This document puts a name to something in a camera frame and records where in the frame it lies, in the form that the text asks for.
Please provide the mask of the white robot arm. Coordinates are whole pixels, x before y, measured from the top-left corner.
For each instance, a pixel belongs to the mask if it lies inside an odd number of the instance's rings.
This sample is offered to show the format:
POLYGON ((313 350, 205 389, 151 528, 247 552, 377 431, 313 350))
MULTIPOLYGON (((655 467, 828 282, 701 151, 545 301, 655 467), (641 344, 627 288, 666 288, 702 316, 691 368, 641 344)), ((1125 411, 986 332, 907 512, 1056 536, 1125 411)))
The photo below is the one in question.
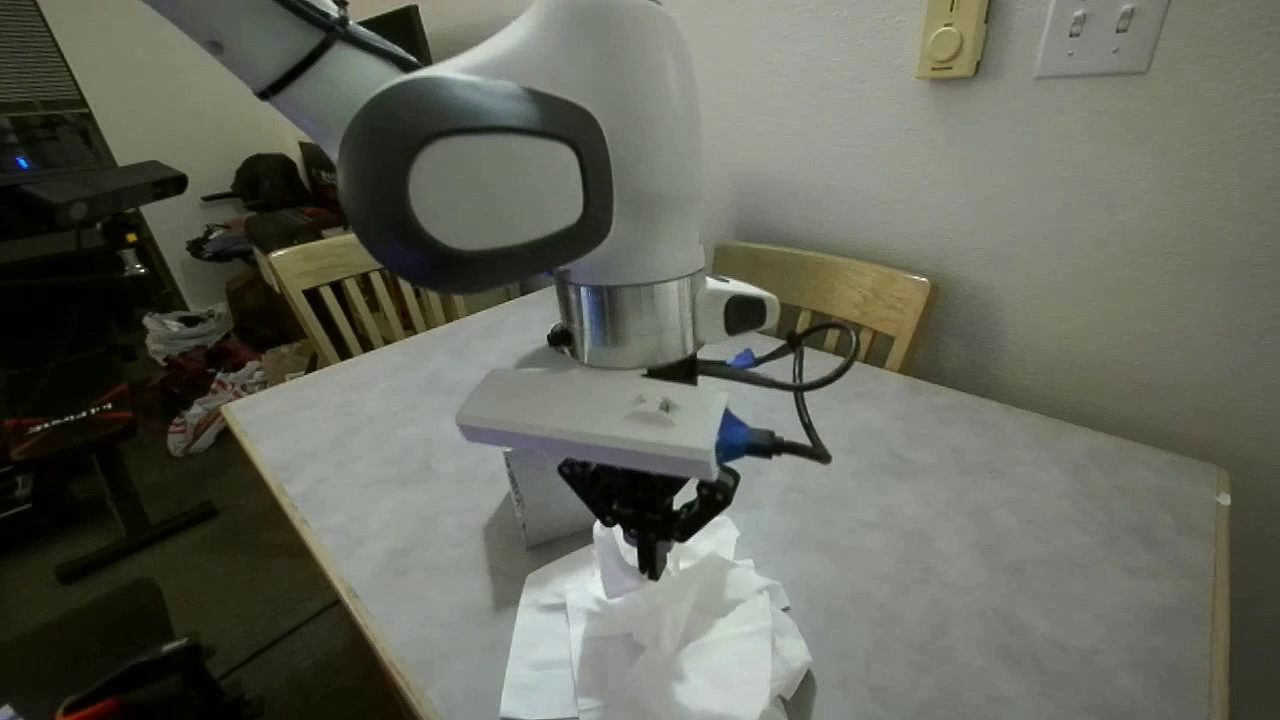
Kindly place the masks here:
POLYGON ((354 239, 433 294, 545 278, 568 357, 494 368, 455 411, 568 484, 655 575, 735 496, 744 424, 701 350, 779 321, 708 267, 701 98, 661 0, 530 0, 423 66, 332 0, 143 0, 337 165, 354 239))

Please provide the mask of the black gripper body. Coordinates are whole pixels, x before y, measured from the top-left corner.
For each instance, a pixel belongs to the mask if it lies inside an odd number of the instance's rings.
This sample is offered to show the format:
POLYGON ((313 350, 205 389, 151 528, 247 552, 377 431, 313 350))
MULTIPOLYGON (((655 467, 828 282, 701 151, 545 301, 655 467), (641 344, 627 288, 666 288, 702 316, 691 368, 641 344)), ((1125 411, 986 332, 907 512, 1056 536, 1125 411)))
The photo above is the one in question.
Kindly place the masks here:
POLYGON ((605 525, 641 525, 643 516, 677 525, 677 509, 694 496, 701 484, 741 487, 741 473, 724 467, 717 479, 694 479, 691 496, 680 501, 683 478, 608 467, 588 460, 562 460, 560 478, 605 525))

